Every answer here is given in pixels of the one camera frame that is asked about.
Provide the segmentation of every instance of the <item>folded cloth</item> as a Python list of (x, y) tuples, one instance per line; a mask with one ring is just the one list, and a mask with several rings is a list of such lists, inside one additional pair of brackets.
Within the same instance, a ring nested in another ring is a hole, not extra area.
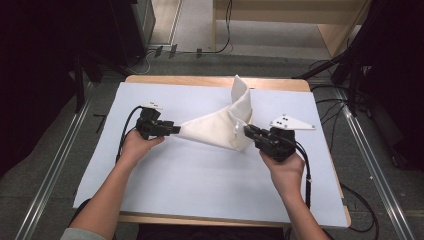
[(252, 140), (244, 135), (244, 126), (252, 123), (250, 90), (239, 77), (234, 77), (232, 104), (223, 109), (181, 124), (179, 136), (237, 151), (244, 150)]

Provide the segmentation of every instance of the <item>wooden table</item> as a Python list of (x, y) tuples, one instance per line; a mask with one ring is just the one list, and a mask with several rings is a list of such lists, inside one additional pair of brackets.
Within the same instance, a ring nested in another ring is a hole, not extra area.
[[(216, 86), (231, 87), (234, 77), (195, 77), (195, 76), (129, 76), (126, 82), (129, 83), (155, 83), (155, 84), (173, 84), (173, 85), (193, 85), (193, 86)], [(265, 79), (265, 78), (243, 78), (251, 88), (272, 89), (309, 92), (309, 85), (305, 80), (293, 79)], [(345, 206), (346, 218), (350, 224), (350, 215)], [(121, 213), (119, 217), (121, 222), (133, 223), (161, 223), (161, 224), (187, 224), (187, 225), (211, 225), (211, 226), (263, 226), (263, 227), (281, 227), (280, 223), (268, 222), (244, 222), (244, 221), (225, 221), (205, 218), (185, 218), (175, 216), (156, 216), (154, 214), (133, 214)]]
[[(216, 20), (225, 20), (229, 0), (213, 0)], [(233, 0), (231, 20), (318, 24), (330, 56), (342, 49), (356, 25), (365, 20), (371, 0)]]

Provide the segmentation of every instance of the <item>white paper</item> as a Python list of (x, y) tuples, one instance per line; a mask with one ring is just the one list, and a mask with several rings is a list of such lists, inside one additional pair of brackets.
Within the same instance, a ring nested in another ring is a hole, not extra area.
[[(121, 83), (74, 207), (91, 198), (113, 168), (123, 126), (135, 106), (158, 103), (163, 107), (160, 119), (179, 125), (221, 109), (228, 103), (230, 91), (218, 87)], [(252, 89), (250, 94), (254, 124), (260, 128), (269, 128), (270, 121), (283, 113), (316, 126), (314, 131), (296, 131), (296, 140), (305, 148), (311, 165), (311, 211), (322, 226), (347, 227), (312, 93)], [(137, 117), (133, 117), (129, 126), (135, 125)], [(254, 144), (237, 152), (166, 137), (132, 172), (121, 210), (289, 222), (258, 152)]]

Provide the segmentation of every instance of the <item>human hand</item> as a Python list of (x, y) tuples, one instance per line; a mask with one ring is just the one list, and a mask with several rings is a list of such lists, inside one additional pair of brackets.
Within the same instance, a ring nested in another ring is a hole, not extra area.
[(269, 168), (272, 182), (281, 198), (284, 200), (289, 196), (299, 197), (305, 167), (303, 159), (297, 153), (293, 153), (286, 160), (277, 162), (262, 151), (259, 151), (259, 154)]
[(164, 137), (145, 140), (137, 130), (133, 129), (125, 138), (125, 142), (122, 146), (122, 154), (118, 163), (125, 161), (131, 168), (134, 168), (138, 161), (142, 159), (150, 149), (162, 143), (164, 140)]

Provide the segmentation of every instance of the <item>wooden frame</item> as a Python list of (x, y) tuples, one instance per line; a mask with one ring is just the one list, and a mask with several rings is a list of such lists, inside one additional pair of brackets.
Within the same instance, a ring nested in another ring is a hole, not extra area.
[[(371, 0), (233, 0), (231, 20), (318, 24), (330, 56), (337, 55), (356, 25), (364, 21)], [(225, 20), (228, 0), (213, 0), (216, 21)]]

